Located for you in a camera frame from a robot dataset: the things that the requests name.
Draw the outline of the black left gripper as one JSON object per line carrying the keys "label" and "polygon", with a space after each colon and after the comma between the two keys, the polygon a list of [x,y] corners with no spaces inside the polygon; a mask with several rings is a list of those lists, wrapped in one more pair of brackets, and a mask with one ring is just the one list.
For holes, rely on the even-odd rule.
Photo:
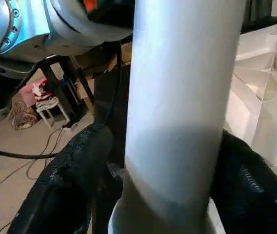
{"label": "black left gripper", "polygon": [[88,19],[101,24],[132,29],[134,0],[83,0]]}

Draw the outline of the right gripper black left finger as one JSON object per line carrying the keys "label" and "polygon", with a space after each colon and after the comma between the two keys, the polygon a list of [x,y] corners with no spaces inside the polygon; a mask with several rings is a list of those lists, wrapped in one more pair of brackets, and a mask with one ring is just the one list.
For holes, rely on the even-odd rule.
{"label": "right gripper black left finger", "polygon": [[77,133],[42,170],[7,233],[87,233],[112,146],[106,125],[91,124]]}

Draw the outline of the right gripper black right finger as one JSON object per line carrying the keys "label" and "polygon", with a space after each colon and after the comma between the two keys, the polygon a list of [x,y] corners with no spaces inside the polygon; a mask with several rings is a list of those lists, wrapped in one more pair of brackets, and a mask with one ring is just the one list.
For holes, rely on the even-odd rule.
{"label": "right gripper black right finger", "polygon": [[226,130],[211,188],[228,234],[277,234],[277,175],[264,158]]}

